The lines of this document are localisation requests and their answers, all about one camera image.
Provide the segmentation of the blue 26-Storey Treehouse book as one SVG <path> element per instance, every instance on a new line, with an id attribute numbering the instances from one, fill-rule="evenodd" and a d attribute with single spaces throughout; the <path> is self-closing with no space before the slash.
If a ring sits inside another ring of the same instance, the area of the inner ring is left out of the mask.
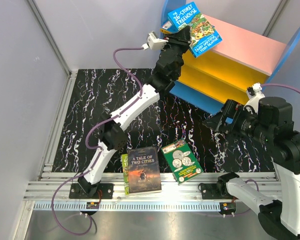
<path id="1" fill-rule="evenodd" d="M 170 11 L 167 18 L 179 31 L 189 27 L 189 50 L 195 58 L 223 41 L 215 27 L 200 12 L 193 1 Z"/>

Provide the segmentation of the A Tale of Two Cities book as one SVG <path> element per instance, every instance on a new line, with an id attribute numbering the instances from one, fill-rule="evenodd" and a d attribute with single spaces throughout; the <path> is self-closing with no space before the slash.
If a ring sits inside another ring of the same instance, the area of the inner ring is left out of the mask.
<path id="1" fill-rule="evenodd" d="M 162 183 L 157 147 L 131 149 L 127 157 L 129 194 L 160 192 Z"/>

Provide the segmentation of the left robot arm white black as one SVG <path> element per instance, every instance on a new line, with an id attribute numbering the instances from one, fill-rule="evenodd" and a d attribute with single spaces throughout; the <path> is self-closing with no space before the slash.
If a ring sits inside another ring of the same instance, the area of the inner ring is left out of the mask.
<path id="1" fill-rule="evenodd" d="M 158 102 L 175 86 L 181 76 L 184 65 L 183 54 L 191 44 L 190 27 L 158 38 L 155 32 L 147 35 L 146 43 L 138 50 L 159 50 L 159 57 L 154 70 L 140 90 L 123 106 L 110 114 L 102 114 L 97 123 L 87 134 L 85 145 L 95 150 L 87 169 L 78 175 L 80 193 L 87 199 L 97 195 L 102 174 L 116 151 L 126 145 L 125 133 L 131 122 L 146 108 Z"/>

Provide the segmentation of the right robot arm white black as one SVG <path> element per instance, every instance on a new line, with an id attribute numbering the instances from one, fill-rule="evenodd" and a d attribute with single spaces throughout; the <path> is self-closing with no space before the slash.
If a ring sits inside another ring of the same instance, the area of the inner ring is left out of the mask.
<path id="1" fill-rule="evenodd" d="M 204 121 L 215 132 L 247 137 L 266 146 L 280 180 L 282 198 L 269 197 L 245 183 L 238 174 L 220 176 L 219 197 L 234 197 L 258 217 L 263 230 L 277 240 L 300 240 L 300 132 L 294 130 L 293 107 L 281 97 L 263 97 L 257 107 L 227 100 Z"/>

